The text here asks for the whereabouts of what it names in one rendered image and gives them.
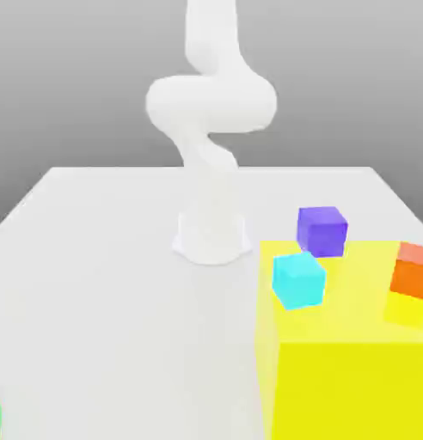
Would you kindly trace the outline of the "small purple cube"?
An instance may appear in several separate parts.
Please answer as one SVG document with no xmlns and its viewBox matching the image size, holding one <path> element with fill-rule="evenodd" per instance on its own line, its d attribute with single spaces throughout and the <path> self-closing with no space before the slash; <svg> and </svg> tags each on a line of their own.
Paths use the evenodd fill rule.
<svg viewBox="0 0 423 440">
<path fill-rule="evenodd" d="M 341 257 L 348 222 L 334 206 L 301 207 L 297 218 L 297 243 L 316 258 Z"/>
</svg>

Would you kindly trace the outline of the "small yellow cube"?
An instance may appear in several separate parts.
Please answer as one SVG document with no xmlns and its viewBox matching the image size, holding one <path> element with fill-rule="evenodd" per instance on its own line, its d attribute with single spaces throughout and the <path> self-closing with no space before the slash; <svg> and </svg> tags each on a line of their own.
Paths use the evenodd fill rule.
<svg viewBox="0 0 423 440">
<path fill-rule="evenodd" d="M 404 327 L 423 328 L 423 299 L 389 291 L 383 318 Z"/>
</svg>

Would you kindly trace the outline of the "large yellow box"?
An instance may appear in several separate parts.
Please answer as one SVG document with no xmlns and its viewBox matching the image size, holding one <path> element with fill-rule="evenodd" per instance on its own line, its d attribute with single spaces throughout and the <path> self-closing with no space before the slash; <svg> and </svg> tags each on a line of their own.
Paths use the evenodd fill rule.
<svg viewBox="0 0 423 440">
<path fill-rule="evenodd" d="M 263 241 L 254 348 L 265 440 L 423 440 L 423 328 L 383 312 L 398 241 L 350 241 L 326 258 L 323 303 L 288 311 L 273 258 L 294 241 Z"/>
</svg>

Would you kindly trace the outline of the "small orange cube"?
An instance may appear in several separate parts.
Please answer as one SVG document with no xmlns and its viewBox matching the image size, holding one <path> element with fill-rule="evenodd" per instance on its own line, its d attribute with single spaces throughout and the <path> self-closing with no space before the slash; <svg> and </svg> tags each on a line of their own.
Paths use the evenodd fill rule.
<svg viewBox="0 0 423 440">
<path fill-rule="evenodd" d="M 390 290 L 423 300 L 423 246 L 400 243 Z"/>
</svg>

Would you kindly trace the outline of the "small cyan cube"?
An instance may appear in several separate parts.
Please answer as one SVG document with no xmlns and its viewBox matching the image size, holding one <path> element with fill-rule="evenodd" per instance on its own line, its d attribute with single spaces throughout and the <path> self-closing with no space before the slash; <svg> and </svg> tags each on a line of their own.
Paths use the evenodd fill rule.
<svg viewBox="0 0 423 440">
<path fill-rule="evenodd" d="M 272 288 L 286 310 L 322 304 L 326 270 L 309 252 L 275 256 Z"/>
</svg>

